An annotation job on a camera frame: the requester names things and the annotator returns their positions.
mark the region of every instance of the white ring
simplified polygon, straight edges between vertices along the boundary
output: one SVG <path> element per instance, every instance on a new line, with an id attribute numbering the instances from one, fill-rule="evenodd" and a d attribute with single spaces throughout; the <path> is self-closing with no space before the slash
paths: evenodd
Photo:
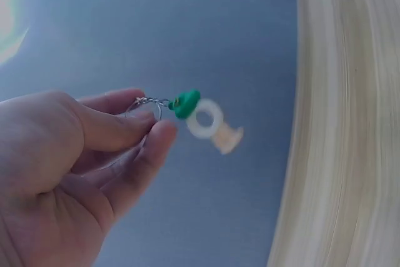
<path id="1" fill-rule="evenodd" d="M 200 125 L 197 119 L 198 112 L 205 112 L 210 115 L 212 117 L 212 125 Z M 190 132 L 199 139 L 207 139 L 214 136 L 223 122 L 224 114 L 221 108 L 210 99 L 200 99 L 193 113 L 186 119 Z"/>

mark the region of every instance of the finger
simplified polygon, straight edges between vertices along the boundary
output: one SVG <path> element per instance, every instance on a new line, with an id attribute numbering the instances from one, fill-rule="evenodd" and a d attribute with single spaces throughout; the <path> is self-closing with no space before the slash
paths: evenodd
<path id="1" fill-rule="evenodd" d="M 139 89 L 123 89 L 111 91 L 105 95 L 82 98 L 79 102 L 96 111 L 117 115 L 125 113 L 138 97 L 144 97 L 143 91 Z"/>
<path id="2" fill-rule="evenodd" d="M 120 157 L 112 162 L 109 166 L 86 173 L 83 177 L 87 179 L 87 181 L 89 181 L 93 186 L 100 189 L 105 184 L 120 175 L 124 170 L 125 164 L 123 164 L 123 162 L 126 160 L 126 158 L 129 157 L 129 159 L 135 159 L 140 149 L 140 147 L 130 149 L 129 151 L 126 151 L 120 155 Z"/>
<path id="3" fill-rule="evenodd" d="M 135 115 L 135 117 L 137 118 L 144 119 L 146 119 L 148 116 L 154 115 L 152 115 L 152 112 L 149 111 L 141 111 L 136 113 Z M 113 152 L 85 149 L 80 157 L 77 159 L 77 161 L 74 163 L 74 166 L 71 168 L 71 172 L 75 174 L 84 174 L 88 171 L 100 169 L 115 161 L 120 155 L 122 155 L 126 151 L 126 148 L 120 151 Z"/>
<path id="4" fill-rule="evenodd" d="M 125 170 L 106 184 L 102 191 L 110 202 L 115 218 L 127 212 L 155 177 L 176 137 L 169 121 L 153 126 L 136 158 L 126 158 Z"/>
<path id="5" fill-rule="evenodd" d="M 97 151 L 120 151 L 135 146 L 156 123 L 152 112 L 125 118 L 80 106 L 77 114 L 85 149 Z"/>

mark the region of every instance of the key ring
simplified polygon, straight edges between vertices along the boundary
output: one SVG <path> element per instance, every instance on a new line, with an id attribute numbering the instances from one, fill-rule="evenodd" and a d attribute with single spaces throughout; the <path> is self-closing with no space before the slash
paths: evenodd
<path id="1" fill-rule="evenodd" d="M 153 98 L 153 97 L 137 97 L 135 102 L 133 102 L 130 107 L 125 112 L 125 117 L 129 116 L 129 112 L 139 108 L 143 104 L 147 103 L 155 103 L 157 108 L 158 108 L 158 120 L 161 120 L 163 116 L 163 109 L 162 108 L 168 108 L 168 104 L 170 101 L 168 99 L 158 99 L 158 98 Z"/>

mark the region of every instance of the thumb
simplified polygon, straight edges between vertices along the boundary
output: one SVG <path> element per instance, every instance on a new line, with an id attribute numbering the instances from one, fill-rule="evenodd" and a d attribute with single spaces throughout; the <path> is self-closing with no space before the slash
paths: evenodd
<path id="1" fill-rule="evenodd" d="M 82 125 L 84 147 L 96 151 L 120 151 L 139 144 L 156 123 L 152 112 L 125 118 L 81 104 L 77 115 Z"/>

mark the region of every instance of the white plastic piece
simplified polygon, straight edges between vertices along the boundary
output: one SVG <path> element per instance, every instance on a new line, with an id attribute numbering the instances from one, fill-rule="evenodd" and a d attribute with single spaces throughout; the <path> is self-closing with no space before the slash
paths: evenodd
<path id="1" fill-rule="evenodd" d="M 197 120 L 198 112 L 208 114 L 212 118 L 212 124 L 200 125 Z M 199 139 L 211 139 L 222 154 L 230 153 L 242 140 L 244 132 L 243 128 L 234 130 L 226 124 L 221 108 L 210 99 L 200 99 L 196 109 L 186 119 L 186 124 L 193 136 Z"/>
<path id="2" fill-rule="evenodd" d="M 205 112 L 212 118 L 212 125 L 203 126 L 198 123 L 198 112 Z M 221 108 L 210 99 L 200 99 L 193 113 L 186 119 L 186 124 L 193 134 L 199 139 L 209 139 L 217 133 L 218 127 L 224 122 Z"/>

